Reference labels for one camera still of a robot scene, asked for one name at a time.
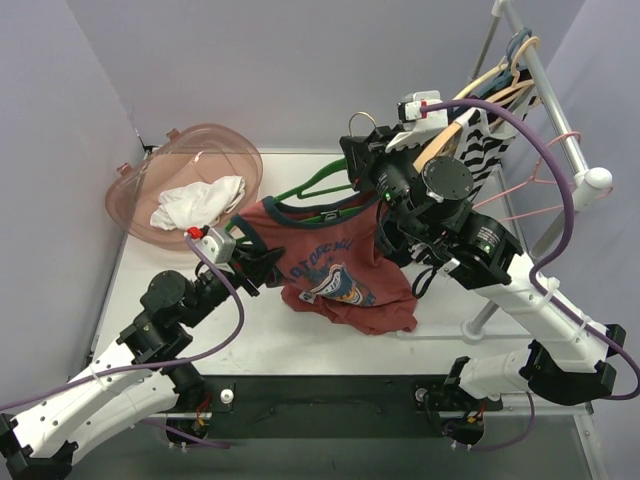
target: gray wall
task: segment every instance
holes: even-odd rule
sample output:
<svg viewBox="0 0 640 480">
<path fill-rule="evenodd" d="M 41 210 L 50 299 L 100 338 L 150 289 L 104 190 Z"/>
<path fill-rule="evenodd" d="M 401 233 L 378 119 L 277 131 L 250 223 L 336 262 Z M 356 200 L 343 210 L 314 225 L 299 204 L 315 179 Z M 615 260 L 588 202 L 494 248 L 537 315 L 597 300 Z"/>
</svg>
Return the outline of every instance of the gray wall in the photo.
<svg viewBox="0 0 640 480">
<path fill-rule="evenodd" d="M 587 161 L 613 172 L 615 191 L 578 217 L 571 246 L 547 273 L 557 275 L 563 292 L 593 318 L 624 325 L 626 347 L 636 359 L 640 357 L 640 57 L 635 50 L 639 16 L 640 4 L 634 0 L 588 0 L 548 69 L 572 127 L 584 135 Z M 542 115 L 533 123 L 547 139 L 553 137 Z M 531 154 L 512 155 L 508 165 L 512 182 L 524 178 L 534 160 Z M 523 212 L 557 203 L 557 195 L 550 193 L 555 187 L 533 187 L 516 197 L 517 208 Z M 535 240 L 549 219 L 525 221 L 525 235 Z M 636 380 L 630 369 L 623 362 L 614 363 L 617 390 L 632 390 Z M 638 399 L 595 405 L 596 427 L 616 480 L 638 478 L 638 407 Z"/>
<path fill-rule="evenodd" d="M 395 123 L 406 93 L 455 94 L 479 53 L 493 0 L 68 3 L 123 105 L 134 105 L 146 142 L 213 121 L 261 147 L 335 151 L 358 110 Z M 583 3 L 518 2 L 543 39 L 543 60 Z M 509 38 L 504 22 L 494 64 Z"/>
<path fill-rule="evenodd" d="M 4 403 L 77 373 L 121 238 L 104 193 L 141 148 L 63 0 L 1 2 L 0 58 Z"/>
</svg>

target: white cloth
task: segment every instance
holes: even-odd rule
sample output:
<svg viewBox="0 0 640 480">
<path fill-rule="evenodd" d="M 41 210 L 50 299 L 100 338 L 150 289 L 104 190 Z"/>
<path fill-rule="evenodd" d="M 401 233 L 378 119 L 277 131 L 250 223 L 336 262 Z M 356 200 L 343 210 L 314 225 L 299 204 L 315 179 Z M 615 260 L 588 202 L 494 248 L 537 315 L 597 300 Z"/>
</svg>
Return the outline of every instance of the white cloth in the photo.
<svg viewBox="0 0 640 480">
<path fill-rule="evenodd" d="M 163 230 L 186 230 L 215 225 L 220 215 L 232 211 L 244 197 L 244 178 L 231 175 L 211 185 L 195 182 L 158 195 L 160 206 L 151 214 L 151 226 Z"/>
</svg>

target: white table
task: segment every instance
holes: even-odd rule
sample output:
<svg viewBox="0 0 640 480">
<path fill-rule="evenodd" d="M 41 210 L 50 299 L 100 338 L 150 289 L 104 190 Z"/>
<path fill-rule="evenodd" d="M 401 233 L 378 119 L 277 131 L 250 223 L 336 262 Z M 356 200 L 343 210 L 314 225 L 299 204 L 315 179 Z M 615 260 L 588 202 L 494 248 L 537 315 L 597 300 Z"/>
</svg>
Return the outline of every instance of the white table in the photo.
<svg viewBox="0 0 640 480">
<path fill-rule="evenodd" d="M 281 193 L 307 180 L 339 155 L 265 154 L 264 178 L 258 198 Z M 319 187 L 346 182 L 345 174 L 333 175 Z M 490 178 L 481 195 L 499 191 L 496 178 Z M 323 196 L 321 200 L 291 200 L 292 205 L 328 203 L 351 195 L 351 191 Z M 492 202 L 480 210 L 495 218 L 508 216 L 505 205 Z M 126 239 L 116 268 L 111 294 L 105 303 L 98 331 L 96 353 L 100 354 L 141 311 L 140 296 L 150 280 L 163 270 L 177 270 L 193 278 L 197 263 L 191 253 L 176 253 L 146 244 L 134 237 Z M 405 269 L 410 281 L 422 268 Z M 390 333 L 366 336 L 346 325 L 334 325 L 316 314 L 294 313 L 280 298 L 279 289 L 262 289 L 260 296 L 240 296 L 246 309 L 246 325 L 240 336 L 222 352 L 197 362 L 203 375 L 403 375 L 443 374 L 453 360 L 468 355 L 490 356 L 521 348 L 526 338 L 486 339 L 467 345 L 461 339 L 425 339 Z M 455 331 L 465 320 L 475 317 L 486 301 L 460 287 L 453 280 L 437 277 L 416 309 L 419 332 L 434 328 Z M 227 301 L 191 332 L 194 341 L 183 356 L 205 351 L 226 338 L 238 318 L 233 301 Z M 513 329 L 514 320 L 498 312 L 490 326 L 498 331 Z"/>
</svg>

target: clothing rack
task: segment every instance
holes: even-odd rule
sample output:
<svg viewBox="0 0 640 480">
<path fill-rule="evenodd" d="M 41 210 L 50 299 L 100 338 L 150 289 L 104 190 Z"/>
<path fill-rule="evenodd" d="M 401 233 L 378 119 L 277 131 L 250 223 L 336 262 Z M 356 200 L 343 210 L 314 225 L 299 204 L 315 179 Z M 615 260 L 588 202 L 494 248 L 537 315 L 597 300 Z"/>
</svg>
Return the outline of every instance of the clothing rack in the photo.
<svg viewBox="0 0 640 480">
<path fill-rule="evenodd" d="M 474 80 L 482 68 L 489 47 L 493 40 L 500 19 L 504 14 L 507 17 L 511 29 L 514 35 L 522 31 L 525 28 L 525 24 L 522 22 L 513 0 L 495 0 L 493 8 L 491 9 L 491 23 L 487 35 L 484 39 L 480 54 L 471 72 L 470 80 Z M 538 90 L 538 95 L 542 99 L 542 103 L 545 106 L 549 120 L 553 125 L 557 135 L 567 134 L 572 131 L 567 117 L 564 115 L 562 106 L 556 97 L 553 87 L 549 82 L 549 78 L 545 72 L 538 53 L 533 45 L 530 45 L 524 50 L 523 53 L 525 63 L 531 78 L 535 82 Z M 582 149 L 578 140 L 569 136 L 562 139 L 559 142 L 564 151 L 565 157 L 571 167 L 571 170 L 576 179 L 577 188 L 573 192 L 573 198 L 575 203 L 575 213 L 584 210 L 588 207 L 602 192 L 611 187 L 612 179 L 611 173 L 603 168 L 590 169 L 587 161 L 584 158 Z M 541 257 L 553 243 L 558 240 L 562 234 L 564 228 L 564 213 L 560 212 L 558 216 L 553 220 L 551 225 L 542 234 L 540 239 L 536 242 L 529 254 L 532 258 Z M 462 332 L 466 340 L 470 342 L 477 342 L 484 338 L 484 325 L 489 321 L 491 316 L 498 310 L 498 306 L 493 302 L 488 302 L 485 307 L 478 313 L 476 318 L 465 322 L 462 325 Z"/>
</svg>

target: pink plastic basket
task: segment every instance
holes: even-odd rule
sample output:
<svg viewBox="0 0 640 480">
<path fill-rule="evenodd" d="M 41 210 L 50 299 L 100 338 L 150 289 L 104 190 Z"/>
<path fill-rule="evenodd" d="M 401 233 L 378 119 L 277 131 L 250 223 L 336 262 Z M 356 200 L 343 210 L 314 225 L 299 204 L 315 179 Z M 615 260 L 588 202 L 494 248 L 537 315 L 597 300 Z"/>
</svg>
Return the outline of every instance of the pink plastic basket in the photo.
<svg viewBox="0 0 640 480">
<path fill-rule="evenodd" d="M 105 206 L 111 218 L 137 238 L 168 250 L 187 250 L 182 230 L 164 231 L 149 224 L 159 205 L 158 195 L 193 182 L 213 183 L 226 175 L 241 175 L 245 196 L 233 212 L 220 218 L 218 225 L 224 226 L 235 212 L 256 201 L 262 158 L 249 140 L 222 125 L 195 125 L 182 133 L 172 130 L 167 136 L 169 143 L 141 165 L 118 169 L 121 176 L 109 188 Z"/>
</svg>

